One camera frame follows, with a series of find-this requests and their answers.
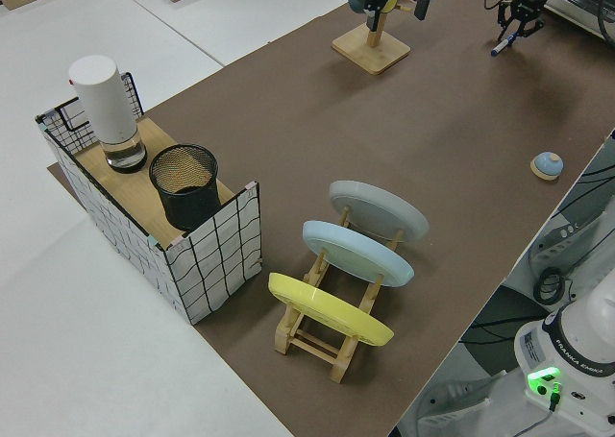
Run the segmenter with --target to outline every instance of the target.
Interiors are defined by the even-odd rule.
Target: light blue plate
[[[317,255],[359,279],[375,282],[383,275],[383,286],[404,286],[413,277],[412,267],[395,252],[358,232],[323,221],[304,223],[304,241]]]
[[[350,209],[348,221],[359,229],[392,240],[399,230],[400,241],[421,238],[430,229],[423,213],[395,194],[358,181],[336,181],[329,187],[329,198],[335,210]]]

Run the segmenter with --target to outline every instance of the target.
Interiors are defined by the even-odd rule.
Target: yellow plate
[[[384,346],[393,331],[358,307],[302,281],[269,274],[269,291],[309,318],[371,346]]]

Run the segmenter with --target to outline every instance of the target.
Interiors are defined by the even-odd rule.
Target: green light
[[[537,372],[530,373],[528,375],[528,380],[529,381],[534,381],[534,380],[540,379],[540,378],[545,377],[545,376],[558,377],[559,376],[559,369],[556,368],[556,367],[549,367],[549,368],[545,368],[544,370],[539,370]]]
[[[559,369],[556,367],[549,367],[534,373],[530,373],[528,375],[529,388],[534,392],[538,392],[538,386],[542,385],[542,381],[551,381],[558,377],[559,374]],[[559,384],[556,383],[554,388],[559,389]]]

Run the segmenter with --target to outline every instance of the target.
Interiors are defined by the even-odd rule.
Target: brown table mat
[[[331,48],[363,21],[342,7],[147,112],[212,150],[231,190],[260,182],[263,271],[196,328],[293,434],[385,436],[611,131],[613,52],[545,17],[494,59],[482,0],[433,0],[424,22],[393,12],[385,30],[412,51],[374,77]],[[543,151],[564,159],[557,182],[529,170]],[[302,225],[336,220],[335,180],[394,192],[431,223],[398,248],[416,277],[372,312],[394,338],[359,346],[341,385],[316,357],[274,351],[283,305],[266,288],[271,271],[308,270]],[[333,269],[323,288],[358,302],[364,285]]]

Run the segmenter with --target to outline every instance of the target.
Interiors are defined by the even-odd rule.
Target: white table
[[[149,109],[343,2],[0,7],[0,434],[289,435],[47,173],[34,117],[75,95],[81,56],[131,71]]]

